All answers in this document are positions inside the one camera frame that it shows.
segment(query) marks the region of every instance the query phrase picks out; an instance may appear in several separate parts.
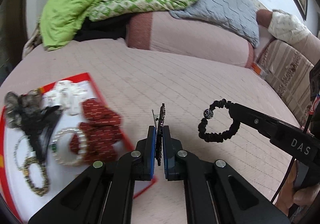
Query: metal clip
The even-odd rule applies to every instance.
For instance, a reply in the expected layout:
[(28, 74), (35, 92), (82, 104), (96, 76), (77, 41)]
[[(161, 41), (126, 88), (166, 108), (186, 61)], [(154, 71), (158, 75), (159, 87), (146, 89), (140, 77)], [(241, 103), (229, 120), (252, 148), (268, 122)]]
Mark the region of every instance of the metal clip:
[(159, 121), (160, 114), (155, 114), (155, 112), (152, 110), (152, 115), (153, 115), (153, 121), (155, 122), (155, 128), (157, 131), (157, 129), (158, 129), (157, 121)]

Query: rhinestone bead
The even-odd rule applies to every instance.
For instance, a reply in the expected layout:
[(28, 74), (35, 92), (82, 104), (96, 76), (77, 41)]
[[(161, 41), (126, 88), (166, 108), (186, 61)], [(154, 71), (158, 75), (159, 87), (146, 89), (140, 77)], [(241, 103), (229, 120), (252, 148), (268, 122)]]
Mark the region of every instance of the rhinestone bead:
[(211, 119), (213, 117), (213, 111), (210, 110), (210, 109), (206, 109), (204, 112), (203, 112), (203, 116), (204, 118), (206, 119)]

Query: white cloth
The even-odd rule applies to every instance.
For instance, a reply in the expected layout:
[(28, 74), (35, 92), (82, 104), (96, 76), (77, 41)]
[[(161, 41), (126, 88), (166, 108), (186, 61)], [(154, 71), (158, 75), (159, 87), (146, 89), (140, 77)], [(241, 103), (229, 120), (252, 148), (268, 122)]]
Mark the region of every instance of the white cloth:
[(277, 39), (292, 45), (301, 41), (311, 33), (297, 16), (282, 10), (272, 11), (272, 19), (268, 27), (268, 32)]
[(42, 43), (42, 38), (40, 36), (39, 20), (37, 22), (36, 28), (33, 31), (30, 39), (24, 45), (22, 50), (22, 59), (24, 59), (35, 47)]
[(70, 80), (56, 82), (53, 89), (45, 94), (50, 106), (60, 106), (69, 115), (81, 112), (81, 103), (87, 99), (87, 91)]

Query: metal screw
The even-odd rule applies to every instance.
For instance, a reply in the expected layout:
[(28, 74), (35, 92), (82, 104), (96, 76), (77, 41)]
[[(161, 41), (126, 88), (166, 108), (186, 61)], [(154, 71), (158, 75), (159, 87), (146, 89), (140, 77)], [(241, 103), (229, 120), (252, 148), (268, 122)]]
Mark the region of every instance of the metal screw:
[(132, 157), (139, 157), (140, 155), (141, 155), (141, 153), (137, 150), (131, 152)]
[(92, 165), (94, 168), (100, 168), (103, 166), (103, 162), (102, 161), (95, 161)]
[(223, 161), (223, 160), (217, 160), (216, 161), (216, 166), (220, 167), (220, 168), (223, 168), (226, 166), (226, 162)]
[(187, 154), (188, 154), (188, 153), (187, 153), (185, 150), (180, 150), (180, 151), (178, 152), (178, 155), (179, 155), (180, 157), (186, 157)]

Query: gray quilted blanket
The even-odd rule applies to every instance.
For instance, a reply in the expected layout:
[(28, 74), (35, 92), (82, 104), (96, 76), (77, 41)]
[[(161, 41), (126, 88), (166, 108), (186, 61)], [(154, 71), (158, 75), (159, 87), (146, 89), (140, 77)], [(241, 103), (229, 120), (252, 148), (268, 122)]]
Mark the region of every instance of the gray quilted blanket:
[(198, 19), (220, 26), (259, 45), (256, 7), (250, 0), (198, 0), (183, 11), (170, 11), (177, 19)]

